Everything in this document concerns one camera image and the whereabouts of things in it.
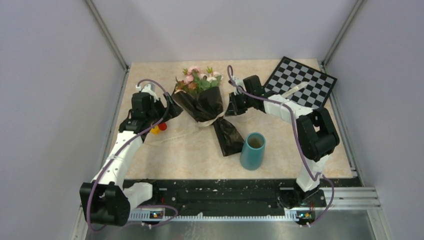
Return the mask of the flower bouquet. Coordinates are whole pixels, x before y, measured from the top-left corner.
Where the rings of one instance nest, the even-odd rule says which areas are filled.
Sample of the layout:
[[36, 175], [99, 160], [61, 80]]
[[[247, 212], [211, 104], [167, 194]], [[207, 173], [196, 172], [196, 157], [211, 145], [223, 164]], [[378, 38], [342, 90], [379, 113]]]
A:
[[220, 85], [223, 75], [212, 67], [206, 72], [193, 65], [182, 70], [184, 78], [176, 79], [172, 99], [182, 107], [200, 128], [213, 126], [224, 157], [240, 153], [245, 140], [236, 127], [224, 118]]

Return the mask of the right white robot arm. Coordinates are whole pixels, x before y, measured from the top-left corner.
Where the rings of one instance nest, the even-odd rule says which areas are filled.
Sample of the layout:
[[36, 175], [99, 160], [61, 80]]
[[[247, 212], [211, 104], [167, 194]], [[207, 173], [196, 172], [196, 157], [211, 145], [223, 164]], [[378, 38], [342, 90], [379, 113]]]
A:
[[293, 192], [293, 200], [299, 206], [307, 206], [314, 198], [312, 190], [320, 184], [325, 163], [340, 144], [329, 111], [325, 107], [306, 107], [281, 94], [266, 92], [257, 75], [241, 80], [230, 74], [228, 82], [235, 88], [228, 106], [232, 115], [254, 108], [291, 124], [302, 161], [296, 178], [299, 189]]

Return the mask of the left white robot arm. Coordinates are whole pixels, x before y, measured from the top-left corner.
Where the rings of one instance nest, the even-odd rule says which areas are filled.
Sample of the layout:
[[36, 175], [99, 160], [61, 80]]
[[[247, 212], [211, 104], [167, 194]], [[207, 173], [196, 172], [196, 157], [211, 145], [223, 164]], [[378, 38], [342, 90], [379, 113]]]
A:
[[132, 107], [118, 128], [115, 145], [101, 170], [91, 182], [79, 189], [84, 217], [90, 230], [94, 224], [124, 226], [131, 210], [145, 203], [154, 207], [160, 202], [160, 193], [148, 182], [134, 183], [125, 188], [125, 176], [136, 152], [142, 147], [151, 129], [178, 117], [183, 111], [165, 92], [162, 99], [152, 92], [132, 95]]

